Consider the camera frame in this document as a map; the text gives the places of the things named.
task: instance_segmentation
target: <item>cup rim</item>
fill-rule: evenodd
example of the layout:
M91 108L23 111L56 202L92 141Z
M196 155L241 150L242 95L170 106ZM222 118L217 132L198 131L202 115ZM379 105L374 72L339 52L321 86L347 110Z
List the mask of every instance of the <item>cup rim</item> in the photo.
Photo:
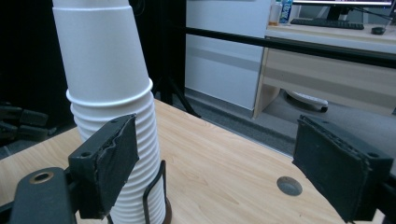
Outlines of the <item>cup rim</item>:
M88 122L95 122L95 123L102 123L102 122L106 123L106 122L108 122L110 120L113 120L115 118L118 118L120 116L124 116L124 115L128 115L128 114L135 114L136 115L136 122L135 123L136 123L136 126L137 126L139 124L139 122L141 122L141 121L139 121L140 120L139 115L141 115L142 112L145 112L146 110L148 111L148 113L144 114L144 116L146 116L146 117L150 116L151 113L153 113L153 111L155 112L155 107L151 108L151 107L154 106L153 104L154 104L153 102L150 102L149 104L143 105L140 108L138 108L134 113L119 113L116 116L112 115L110 117L92 117L92 116L88 117L86 115L82 115L79 111L77 111L74 108L73 104L70 105L70 110L73 113L74 117L77 117L78 120L81 120L83 122L84 121L88 121Z
M148 86L141 92L139 92L138 94L127 98L127 99L123 99L123 100L118 100L118 101L114 101L114 102L100 102L100 103L91 103L91 102L86 102L86 101L82 101L77 99L76 97L72 96L72 94L70 93L69 89L67 89L66 91L66 97L67 99L75 104L75 105L79 105L79 106L85 106L85 107L113 107L113 106L120 106L120 105L126 105L129 104L141 97L143 97L145 94L147 94L149 91L151 91L152 89L152 81L149 78L148 79Z

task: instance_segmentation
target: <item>grommet hole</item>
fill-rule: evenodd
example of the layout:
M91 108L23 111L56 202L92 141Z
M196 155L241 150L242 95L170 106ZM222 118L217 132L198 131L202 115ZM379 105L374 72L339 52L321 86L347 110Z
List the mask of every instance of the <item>grommet hole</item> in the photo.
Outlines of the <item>grommet hole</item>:
M30 178L31 184L41 184L53 178L53 172L43 172Z
M303 192L301 184L292 177L281 176L276 181L277 187L289 196L298 196Z

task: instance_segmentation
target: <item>white paper cup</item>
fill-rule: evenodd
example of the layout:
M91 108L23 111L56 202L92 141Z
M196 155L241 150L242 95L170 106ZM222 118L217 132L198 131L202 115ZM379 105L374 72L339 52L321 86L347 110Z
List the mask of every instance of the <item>white paper cup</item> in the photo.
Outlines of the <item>white paper cup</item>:
M149 75L128 1L81 2L53 0L69 95L100 103L144 91Z
M155 163L159 163L158 161L158 153L151 153L150 157L146 158L143 163L136 163L136 169L134 168L131 175L128 177L128 182L125 184L125 189L132 187L133 190L136 189L136 186L139 186L142 183L142 178L144 179L154 179L154 176L158 173L159 165Z
M150 194L159 195L159 196L148 200L148 205L153 206L155 203L161 203L161 201L164 201L163 191L161 189L153 189L150 192ZM114 209L125 212L127 212L128 210L132 212L132 209L135 209L136 213L138 213L139 211L137 210L143 207L142 197L139 196L137 193L121 194L120 198L131 198L131 199L128 201L118 201L116 204L116 208Z
M155 118L155 114L152 113L154 112L154 104L152 98L150 101L147 101L145 105L139 108L133 108L132 106L125 106L125 107L130 107L130 108L122 109L118 111L117 109L111 107L85 106L84 109L81 110L81 106L77 106L74 103L72 103L70 105L70 110L72 111L75 117L81 120L81 122L86 122L87 124L90 123L89 126L92 126L92 129L98 129L102 127L103 124L108 122L109 120L127 114L136 114L136 122L135 122L136 127L138 127L141 123L147 121L147 119L149 119L150 117Z
M147 122L145 126L140 125L139 130L136 131L136 136L138 138L143 138L144 136L153 134L152 132L154 131L152 130L152 127L157 127L157 123L155 119L152 119L150 122Z
M154 155L154 158L151 159L151 163L159 163L156 160L157 155ZM130 193L137 192L141 189L145 189L149 183L154 179L154 176L158 173L159 166L155 164L148 164L141 167L142 169L136 170L136 176L134 173L131 173L131 176L128 178L128 183L124 186L124 191L128 191Z
M132 97L119 100L117 102L84 102L72 97L69 91L66 92L67 99L72 103L73 109L82 115L89 115L95 118L113 118L131 113L131 111L141 111L153 101L151 93L152 81L148 80L149 85L141 93Z
M122 199L117 200L116 202L116 206L117 206L117 210L120 211L122 209L126 209L132 206L136 206L137 204L141 204L143 202L143 197L139 195L139 197L135 197L136 194L130 193L130 192L125 192L123 191L121 193ZM130 200L125 199L126 197L131 197L134 198L132 202L130 202ZM154 204L151 204L151 202L157 201L157 200L162 200L164 201L164 197L163 197L163 180L160 179L157 184L153 187L153 189L151 190L149 196L148 196L148 205L149 206L153 206Z
M111 210L111 217L113 219L114 223L145 223L145 219L144 219L144 214L140 214L140 213L132 213L132 214L136 214L136 216L128 216L125 217L124 216L125 212L123 211L117 211L117 210Z
M148 210L151 223L161 223L164 219L164 197L162 192L163 181L160 179L148 195ZM117 214L122 223L144 223L144 211L142 199L135 203L117 201L111 215Z

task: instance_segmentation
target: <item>gray floor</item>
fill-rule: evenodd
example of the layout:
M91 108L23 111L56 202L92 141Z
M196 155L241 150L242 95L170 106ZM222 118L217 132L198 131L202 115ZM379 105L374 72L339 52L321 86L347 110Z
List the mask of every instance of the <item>gray floor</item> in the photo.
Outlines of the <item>gray floor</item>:
M290 156L294 150L297 119L300 115L312 115L337 124L372 146L385 151L392 158L396 158L395 116L381 116L332 102L329 102L328 111L321 113L320 108L297 102L286 96L287 94L281 91L276 99L256 119L253 119L249 113L238 109L237 106L202 94L197 95L193 91L186 91L187 99L203 119ZM177 98L174 106L183 109ZM392 173L396 174L395 164Z

